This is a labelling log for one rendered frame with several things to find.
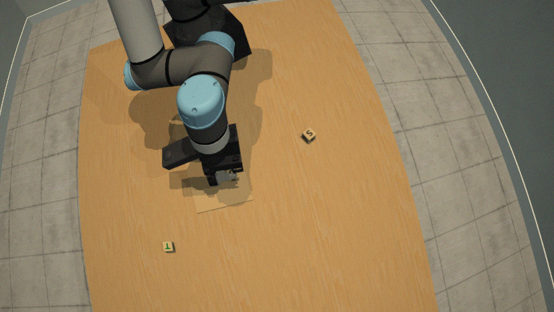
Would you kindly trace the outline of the tan square mat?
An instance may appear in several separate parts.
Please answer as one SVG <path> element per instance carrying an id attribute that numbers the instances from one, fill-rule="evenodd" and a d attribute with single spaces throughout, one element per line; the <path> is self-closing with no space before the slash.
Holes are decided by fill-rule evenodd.
<path id="1" fill-rule="evenodd" d="M 239 181 L 223 181 L 220 186 L 209 185 L 199 159 L 186 163 L 186 168 L 197 214 L 253 200 L 244 165 Z"/>

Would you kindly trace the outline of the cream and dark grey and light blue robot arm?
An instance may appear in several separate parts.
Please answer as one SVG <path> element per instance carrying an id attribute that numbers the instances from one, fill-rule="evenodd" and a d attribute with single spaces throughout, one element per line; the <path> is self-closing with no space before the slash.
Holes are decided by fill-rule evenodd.
<path id="1" fill-rule="evenodd" d="M 198 152 L 213 154 L 226 146 L 225 106 L 235 42 L 220 31 L 225 23 L 220 5 L 257 0 L 161 1 L 172 18 L 176 40 L 189 46 L 165 49 L 151 0 L 108 0 L 108 4 L 128 56 L 123 71 L 126 87 L 147 91 L 181 86 L 177 110 L 188 136 L 162 148 L 162 166 L 171 170 L 204 157 Z"/>

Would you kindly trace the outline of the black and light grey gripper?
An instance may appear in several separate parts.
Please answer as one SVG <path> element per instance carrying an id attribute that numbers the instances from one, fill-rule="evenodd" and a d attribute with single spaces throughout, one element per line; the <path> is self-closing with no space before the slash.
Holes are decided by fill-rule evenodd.
<path id="1" fill-rule="evenodd" d="M 236 124 L 229 125 L 229 133 L 229 140 L 226 146 L 217 153 L 203 154 L 196 150 L 200 155 L 204 156 L 199 158 L 199 160 L 210 186 L 217 186 L 220 185 L 220 182 L 234 179 L 237 176 L 235 173 L 244 171 Z M 224 171 L 230 169 L 232 169 L 233 173 L 226 173 Z"/>

